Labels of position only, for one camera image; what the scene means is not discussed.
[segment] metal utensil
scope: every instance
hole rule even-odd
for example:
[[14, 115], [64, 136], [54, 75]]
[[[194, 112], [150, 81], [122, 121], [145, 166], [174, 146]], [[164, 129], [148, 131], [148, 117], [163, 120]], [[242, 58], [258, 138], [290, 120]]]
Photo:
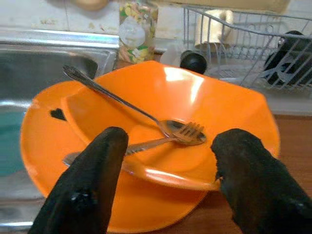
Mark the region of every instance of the metal utensil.
[[[165, 137], [161, 139], [149, 140], [143, 143], [129, 145], [125, 155], [131, 155], [140, 151], [145, 151], [170, 141], [178, 141], [181, 143], [183, 141], [198, 141], [197, 138], [203, 129], [203, 126], [190, 122], [186, 125], [183, 125], [178, 131], [173, 132], [173, 137]], [[74, 152], [66, 155], [63, 159], [63, 163], [67, 166], [70, 166], [79, 154], [80, 152]]]
[[[85, 75], [84, 73], [82, 73], [81, 71], [76, 69], [75, 67], [64, 65], [63, 69], [64, 69], [65, 75], [67, 75], [69, 78], [74, 79], [76, 81], [79, 81], [80, 83], [84, 84], [88, 88], [95, 90], [101, 94], [105, 94], [105, 95], [113, 98], [114, 100], [116, 100], [116, 101], [140, 112], [141, 114], [145, 115], [146, 117], [150, 118], [152, 121], [154, 121], [159, 126], [161, 131], [167, 137], [174, 137], [173, 129], [178, 125], [180, 125], [178, 128], [180, 128], [183, 125], [183, 124], [181, 124], [177, 121], [174, 121], [174, 120], [158, 120], [157, 118], [155, 118], [151, 114], [141, 110], [140, 108], [138, 108], [138, 107], [134, 106], [133, 104], [127, 102], [126, 100], [120, 98], [116, 94], [113, 94], [112, 92], [103, 88], [101, 85], [99, 85], [98, 83], [93, 81], [91, 78], [89, 78], [87, 75]], [[198, 144], [205, 142], [205, 140], [206, 140], [205, 135], [203, 133], [200, 133], [199, 137], [197, 137], [196, 140], [193, 140], [190, 142], [182, 140], [181, 143], [187, 144], [187, 145], [198, 145]]]

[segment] dish rack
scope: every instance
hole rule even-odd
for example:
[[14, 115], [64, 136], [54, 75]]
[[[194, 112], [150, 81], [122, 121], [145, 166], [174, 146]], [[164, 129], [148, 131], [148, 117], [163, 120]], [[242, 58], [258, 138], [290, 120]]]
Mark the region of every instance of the dish rack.
[[184, 45], [205, 56], [206, 75], [270, 97], [311, 99], [312, 19], [232, 10], [228, 23], [206, 12], [213, 9], [184, 6]]

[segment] white tile wall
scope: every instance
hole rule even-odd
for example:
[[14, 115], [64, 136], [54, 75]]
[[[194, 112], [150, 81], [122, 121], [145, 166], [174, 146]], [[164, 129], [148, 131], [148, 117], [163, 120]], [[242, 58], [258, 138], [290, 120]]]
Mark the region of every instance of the white tile wall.
[[[312, 0], [292, 0], [286, 14], [312, 18]], [[118, 3], [89, 12], [69, 0], [0, 0], [0, 26], [74, 32], [118, 34]], [[183, 37], [183, 10], [174, 4], [159, 5], [156, 37]]]

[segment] orange plate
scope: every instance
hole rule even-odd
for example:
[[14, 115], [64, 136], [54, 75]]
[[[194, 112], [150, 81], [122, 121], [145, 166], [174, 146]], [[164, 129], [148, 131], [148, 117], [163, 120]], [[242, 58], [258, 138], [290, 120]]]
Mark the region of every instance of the orange plate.
[[[157, 117], [205, 127], [207, 142], [183, 146], [174, 142], [126, 157], [123, 169], [162, 185], [214, 190], [216, 161], [210, 149], [215, 136], [241, 128], [259, 137], [275, 156], [280, 140], [263, 95], [155, 61], [143, 62], [98, 77], [103, 87]], [[164, 137], [142, 114], [83, 87], [62, 101], [64, 114], [87, 144], [108, 126], [129, 134], [129, 143]]]
[[[50, 117], [49, 113], [60, 107], [62, 97], [80, 87], [69, 81], [44, 90], [34, 98], [23, 120], [22, 158], [45, 197], [66, 170], [63, 157], [86, 147], [66, 121]], [[205, 194], [157, 185], [121, 172], [108, 230], [137, 233], [166, 227], [187, 215]]]

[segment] black object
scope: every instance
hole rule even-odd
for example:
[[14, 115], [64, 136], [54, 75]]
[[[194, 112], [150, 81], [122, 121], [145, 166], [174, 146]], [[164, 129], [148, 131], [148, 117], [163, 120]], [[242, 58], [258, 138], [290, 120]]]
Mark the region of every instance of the black object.
[[181, 55], [180, 67], [204, 74], [207, 69], [207, 62], [205, 58], [191, 50], [184, 51]]
[[[302, 33], [298, 31], [289, 31], [286, 34], [294, 34], [294, 35], [303, 35]], [[282, 37], [278, 43], [278, 51], [276, 53], [272, 53], [269, 55], [267, 60], [265, 61], [264, 67], [265, 71], [273, 69], [275, 67], [278, 67], [277, 71], [274, 72], [272, 75], [266, 75], [264, 78], [267, 79], [267, 82], [271, 85], [294, 85], [298, 82], [298, 84], [306, 84], [310, 79], [312, 72], [310, 72], [308, 75], [306, 75], [304, 78], [302, 78], [305, 73], [311, 68], [312, 61], [309, 59], [310, 54], [312, 53], [312, 46], [307, 48], [305, 50], [305, 53], [298, 57], [299, 53], [306, 48], [308, 43], [310, 43], [310, 39], [297, 39], [297, 38], [289, 38], [289, 37]], [[288, 51], [291, 49], [291, 47], [295, 44], [296, 46], [292, 49], [292, 51], [288, 54], [288, 58], [284, 59], [284, 63], [280, 64], [282, 59], [286, 56]], [[300, 70], [300, 66], [306, 62], [306, 60], [309, 61], [303, 66]]]
[[117, 127], [99, 134], [60, 176], [28, 234], [103, 234], [128, 136]]
[[67, 121], [62, 109], [60, 109], [60, 108], [56, 108], [55, 110], [50, 111], [50, 116], [53, 118], [58, 118], [60, 120]]
[[211, 146], [216, 179], [244, 234], [311, 234], [312, 201], [261, 140], [231, 129]]

